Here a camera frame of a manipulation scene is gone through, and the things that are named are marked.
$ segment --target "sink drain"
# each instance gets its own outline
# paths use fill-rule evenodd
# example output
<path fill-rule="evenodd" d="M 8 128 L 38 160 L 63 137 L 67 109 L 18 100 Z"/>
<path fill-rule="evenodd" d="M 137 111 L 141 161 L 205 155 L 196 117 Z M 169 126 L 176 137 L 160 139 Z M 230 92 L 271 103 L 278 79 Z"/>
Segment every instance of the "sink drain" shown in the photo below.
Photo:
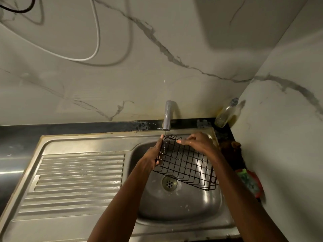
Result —
<path fill-rule="evenodd" d="M 162 180 L 162 186 L 166 191 L 174 191 L 177 188 L 177 180 L 173 175 L 165 176 Z"/>

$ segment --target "metal grid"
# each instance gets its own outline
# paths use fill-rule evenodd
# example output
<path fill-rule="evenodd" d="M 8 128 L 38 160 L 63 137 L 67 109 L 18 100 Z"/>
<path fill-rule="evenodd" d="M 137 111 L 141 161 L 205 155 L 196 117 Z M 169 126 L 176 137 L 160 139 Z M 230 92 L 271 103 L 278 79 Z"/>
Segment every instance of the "metal grid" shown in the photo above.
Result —
<path fill-rule="evenodd" d="M 191 146 L 180 145 L 174 135 L 164 136 L 158 158 L 159 165 L 154 171 L 209 191 L 215 189 L 216 174 L 207 156 L 196 151 Z"/>

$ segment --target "faucet spout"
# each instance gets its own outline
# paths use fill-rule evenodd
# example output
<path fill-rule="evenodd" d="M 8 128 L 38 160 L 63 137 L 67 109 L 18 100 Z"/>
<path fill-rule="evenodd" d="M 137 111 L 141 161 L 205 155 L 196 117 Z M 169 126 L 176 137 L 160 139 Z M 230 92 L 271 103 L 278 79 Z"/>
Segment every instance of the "faucet spout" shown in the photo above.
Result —
<path fill-rule="evenodd" d="M 163 131 L 169 131 L 171 129 L 171 115 L 172 115 L 171 109 L 172 109 L 172 101 L 167 100 L 165 105 Z"/>

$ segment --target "white cable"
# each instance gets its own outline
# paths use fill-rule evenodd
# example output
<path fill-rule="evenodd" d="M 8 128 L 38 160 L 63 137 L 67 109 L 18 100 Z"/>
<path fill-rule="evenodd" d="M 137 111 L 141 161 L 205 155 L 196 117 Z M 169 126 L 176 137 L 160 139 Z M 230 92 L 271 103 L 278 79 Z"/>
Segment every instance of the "white cable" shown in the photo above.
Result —
<path fill-rule="evenodd" d="M 69 57 L 65 57 L 65 56 L 62 56 L 62 55 L 59 55 L 57 53 L 54 53 L 54 52 L 51 52 L 51 51 L 48 51 L 47 49 L 45 48 L 42 48 L 38 45 L 36 45 L 35 43 L 31 42 L 30 40 L 27 40 L 26 38 L 23 38 L 22 36 L 18 35 L 17 33 L 15 33 L 13 30 L 11 30 L 10 28 L 8 28 L 7 26 L 5 26 L 4 24 L 0 23 L 3 27 L 5 27 L 8 31 L 14 33 L 16 36 L 20 37 L 21 39 L 23 39 L 24 41 L 28 42 L 29 44 L 32 44 L 34 45 L 35 47 L 43 50 L 44 52 L 48 52 L 54 56 L 57 56 L 59 58 L 63 58 L 63 59 L 67 59 L 67 60 L 70 60 L 70 61 L 87 61 L 87 60 L 90 60 L 92 58 L 95 57 L 95 55 L 97 55 L 98 51 L 99 51 L 99 48 L 100 48 L 100 26 L 99 26 L 99 21 L 98 21 L 98 14 L 97 14 L 97 10 L 95 8 L 95 5 L 94 5 L 94 1 L 93 0 L 90 0 L 90 3 L 91 3 L 91 7 L 92 7 L 92 11 L 93 11 L 93 15 L 94 15 L 94 21 L 95 21 L 95 26 L 97 28 L 97 47 L 95 48 L 95 51 L 94 53 L 89 56 L 88 58 L 84 58 L 84 59 L 75 59 L 75 58 L 69 58 Z"/>

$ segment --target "countertop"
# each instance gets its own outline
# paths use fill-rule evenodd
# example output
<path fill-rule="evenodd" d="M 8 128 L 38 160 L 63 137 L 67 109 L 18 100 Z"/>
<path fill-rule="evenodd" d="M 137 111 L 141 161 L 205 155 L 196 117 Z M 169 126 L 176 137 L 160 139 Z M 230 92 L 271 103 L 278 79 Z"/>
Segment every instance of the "countertop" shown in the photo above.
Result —
<path fill-rule="evenodd" d="M 204 128 L 212 126 L 218 142 L 234 141 L 228 125 L 219 129 L 215 118 L 178 119 L 171 121 L 171 129 Z M 161 120 L 133 122 L 71 123 L 52 125 L 0 126 L 0 214 L 3 212 L 24 169 L 30 162 L 42 135 L 89 134 L 104 132 L 147 131 L 162 127 Z M 233 169 L 243 168 L 243 161 Z"/>

